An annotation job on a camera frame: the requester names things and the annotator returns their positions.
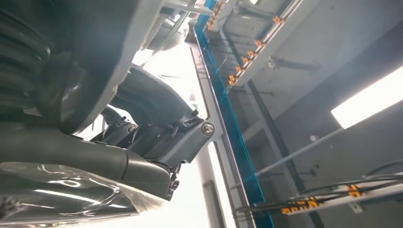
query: chrome bolt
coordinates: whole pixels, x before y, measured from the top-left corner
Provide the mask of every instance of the chrome bolt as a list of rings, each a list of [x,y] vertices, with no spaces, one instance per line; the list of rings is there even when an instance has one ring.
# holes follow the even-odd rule
[[[209,124],[209,123],[206,123],[206,124],[203,126],[202,130],[203,130],[203,133],[204,133],[205,135],[211,135],[211,134],[213,134],[213,132],[214,132],[214,126],[211,125],[211,124]]]

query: blue rail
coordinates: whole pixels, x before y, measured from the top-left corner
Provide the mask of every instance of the blue rail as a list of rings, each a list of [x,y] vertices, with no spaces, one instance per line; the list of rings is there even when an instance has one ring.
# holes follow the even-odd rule
[[[216,0],[206,0],[205,6],[212,10],[216,3]],[[194,32],[200,45],[201,54],[204,58],[212,87],[217,96],[218,105],[228,132],[240,176],[242,181],[248,179],[248,182],[244,184],[248,202],[250,205],[265,202],[259,181],[255,176],[255,170],[250,160],[248,149],[242,138],[238,120],[226,93],[222,76],[219,73],[213,53],[209,49],[209,43],[204,32],[208,20],[209,16],[200,15],[194,27]],[[258,228],[274,227],[271,216],[268,213],[254,213],[254,220]]]

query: bolt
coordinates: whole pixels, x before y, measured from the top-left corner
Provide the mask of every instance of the bolt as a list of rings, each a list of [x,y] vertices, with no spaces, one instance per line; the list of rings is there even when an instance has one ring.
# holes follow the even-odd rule
[[[128,126],[128,128],[127,128],[127,133],[130,133],[130,132],[132,132],[133,130],[135,130],[137,127],[135,126],[135,125],[130,125],[130,126]]]
[[[211,124],[209,124],[209,123],[206,123],[206,124],[203,126],[202,130],[203,130],[203,133],[204,133],[205,135],[211,135],[211,134],[213,134],[213,132],[214,132],[214,126],[211,125]]]

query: light fixture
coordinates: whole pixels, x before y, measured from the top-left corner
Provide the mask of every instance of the light fixture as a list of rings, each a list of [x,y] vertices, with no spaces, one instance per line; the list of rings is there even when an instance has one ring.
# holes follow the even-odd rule
[[[331,111],[347,129],[403,100],[403,67],[373,83]]]

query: cable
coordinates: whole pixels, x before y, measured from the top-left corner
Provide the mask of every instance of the cable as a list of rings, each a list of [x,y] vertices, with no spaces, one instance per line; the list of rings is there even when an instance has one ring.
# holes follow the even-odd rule
[[[368,182],[375,182],[375,181],[397,181],[397,180],[403,180],[403,175],[394,175],[394,176],[380,176],[380,178],[374,178],[374,179],[365,179],[365,180],[353,180],[353,181],[345,181],[345,182],[340,182],[340,183],[336,183],[336,184],[331,184],[331,185],[325,185],[325,186],[321,186],[321,187],[317,187],[317,188],[313,188],[313,189],[308,189],[305,191],[302,191],[301,194],[306,194],[309,192],[315,192],[315,191],[319,191],[319,190],[326,190],[326,189],[330,189],[332,187],[338,187],[341,185],[352,185],[352,184],[360,184],[360,183],[368,183]]]
[[[368,176],[373,175],[374,173],[377,173],[381,170],[384,170],[386,168],[392,167],[392,166],[396,166],[396,165],[403,165],[403,160],[396,160],[396,161],[392,161],[389,162],[385,165],[381,165],[375,169],[370,170],[369,172],[367,172],[366,174],[364,174],[362,177],[363,178],[368,178]]]

